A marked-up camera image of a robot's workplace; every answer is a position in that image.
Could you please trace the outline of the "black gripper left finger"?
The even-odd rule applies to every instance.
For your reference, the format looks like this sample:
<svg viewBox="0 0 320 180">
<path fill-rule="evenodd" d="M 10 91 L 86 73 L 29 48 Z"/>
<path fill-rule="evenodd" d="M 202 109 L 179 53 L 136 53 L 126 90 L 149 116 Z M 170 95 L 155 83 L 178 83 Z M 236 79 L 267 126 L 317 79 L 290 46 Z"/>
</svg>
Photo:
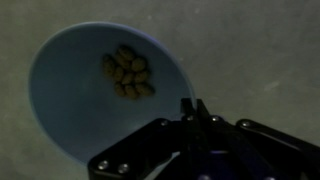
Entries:
<svg viewBox="0 0 320 180">
<path fill-rule="evenodd" d="M 183 122 L 194 123 L 197 120 L 197 113 L 190 99 L 183 98 L 181 100 L 181 111 L 183 113 Z"/>
</svg>

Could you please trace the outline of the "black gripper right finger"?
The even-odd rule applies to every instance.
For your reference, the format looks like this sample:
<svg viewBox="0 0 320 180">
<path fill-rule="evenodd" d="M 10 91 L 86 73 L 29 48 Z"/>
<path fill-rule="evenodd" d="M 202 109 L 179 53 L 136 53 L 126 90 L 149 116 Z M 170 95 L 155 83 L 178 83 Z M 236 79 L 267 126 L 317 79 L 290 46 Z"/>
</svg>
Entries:
<svg viewBox="0 0 320 180">
<path fill-rule="evenodd" d="M 201 122 L 209 122 L 211 115 L 201 99 L 197 100 L 197 115 Z"/>
</svg>

